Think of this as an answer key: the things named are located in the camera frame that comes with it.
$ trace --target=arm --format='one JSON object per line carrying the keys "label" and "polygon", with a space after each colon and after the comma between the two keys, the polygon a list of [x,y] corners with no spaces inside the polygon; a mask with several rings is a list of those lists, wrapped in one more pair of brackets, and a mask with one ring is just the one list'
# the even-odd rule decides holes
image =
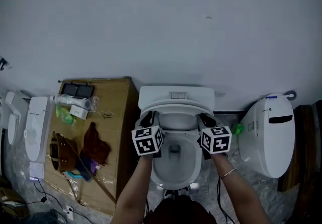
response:
{"label": "arm", "polygon": [[[224,155],[213,154],[211,157],[220,176],[233,169],[232,164]],[[222,181],[241,224],[271,223],[255,190],[237,171],[231,172]]]}
{"label": "arm", "polygon": [[142,156],[117,200],[111,224],[140,224],[144,218],[153,154]]}

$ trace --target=smart toilet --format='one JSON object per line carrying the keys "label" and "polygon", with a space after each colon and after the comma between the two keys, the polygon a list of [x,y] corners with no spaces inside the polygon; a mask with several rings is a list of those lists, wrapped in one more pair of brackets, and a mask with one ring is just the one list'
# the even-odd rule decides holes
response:
{"label": "smart toilet", "polygon": [[249,168],[270,178],[282,176],[293,156],[295,122],[291,103],[283,94],[256,102],[240,122],[240,157]]}
{"label": "smart toilet", "polygon": [[143,86],[140,89],[141,116],[159,113],[164,143],[161,157],[153,158],[151,179],[163,189],[178,190],[198,177],[202,150],[196,115],[213,116],[214,90],[204,87]]}

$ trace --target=white wall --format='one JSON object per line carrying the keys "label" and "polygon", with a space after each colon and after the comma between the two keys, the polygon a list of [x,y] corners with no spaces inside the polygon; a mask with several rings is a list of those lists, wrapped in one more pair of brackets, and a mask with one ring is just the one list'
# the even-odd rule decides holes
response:
{"label": "white wall", "polygon": [[0,0],[0,83],[35,94],[57,80],[132,76],[226,92],[239,110],[294,89],[322,97],[322,0]]}

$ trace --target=cardboard sheet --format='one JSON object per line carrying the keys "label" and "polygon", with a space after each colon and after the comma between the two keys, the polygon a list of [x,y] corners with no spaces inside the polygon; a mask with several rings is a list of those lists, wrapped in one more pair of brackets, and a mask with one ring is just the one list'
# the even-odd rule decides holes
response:
{"label": "cardboard sheet", "polygon": [[[53,130],[77,142],[78,153],[83,148],[84,134],[91,122],[96,123],[96,129],[101,140],[107,142],[111,152],[104,167],[97,171],[97,179],[118,198],[128,182],[136,166],[136,152],[131,138],[131,130],[139,119],[138,92],[130,78],[96,79],[96,80],[66,80],[64,83],[88,83],[95,87],[94,94],[100,98],[98,111],[89,112],[86,120],[76,118],[75,125],[65,124],[53,112],[45,162],[45,182],[59,192],[70,195],[72,191],[64,179],[52,165],[49,145]],[[95,181],[69,178],[80,203],[109,215],[114,214],[115,204],[108,198]]]}

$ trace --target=plastic bag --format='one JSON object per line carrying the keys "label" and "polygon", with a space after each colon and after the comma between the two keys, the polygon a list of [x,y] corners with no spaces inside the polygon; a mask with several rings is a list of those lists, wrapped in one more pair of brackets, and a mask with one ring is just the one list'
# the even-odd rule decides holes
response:
{"label": "plastic bag", "polygon": [[56,104],[65,104],[65,105],[76,105],[83,109],[86,109],[90,112],[96,112],[100,98],[97,96],[85,98],[75,98],[67,94],[57,94],[55,96],[50,96],[50,100]]}
{"label": "plastic bag", "polygon": [[68,125],[73,125],[76,122],[75,118],[67,109],[59,106],[59,102],[56,105],[56,117],[61,117],[61,120]]}

